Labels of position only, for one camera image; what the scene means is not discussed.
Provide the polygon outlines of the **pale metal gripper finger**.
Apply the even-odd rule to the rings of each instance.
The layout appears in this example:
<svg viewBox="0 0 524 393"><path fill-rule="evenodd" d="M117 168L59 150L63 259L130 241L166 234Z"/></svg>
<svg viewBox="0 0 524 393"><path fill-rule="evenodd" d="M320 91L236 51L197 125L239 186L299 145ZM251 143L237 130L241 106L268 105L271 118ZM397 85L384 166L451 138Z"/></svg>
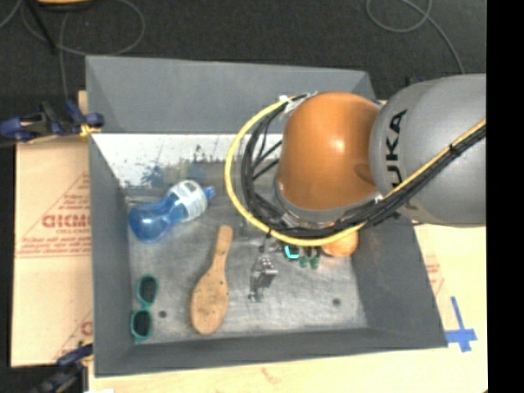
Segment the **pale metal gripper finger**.
<svg viewBox="0 0 524 393"><path fill-rule="evenodd" d="M264 296L264 290L270 288L277 275L278 270L272 260L269 257L262 257L260 259L259 297Z"/></svg>
<svg viewBox="0 0 524 393"><path fill-rule="evenodd" d="M261 302L263 300L261 283L263 282L264 267L262 265L262 259L257 258L251 267L250 274L250 291L248 299L251 302Z"/></svg>

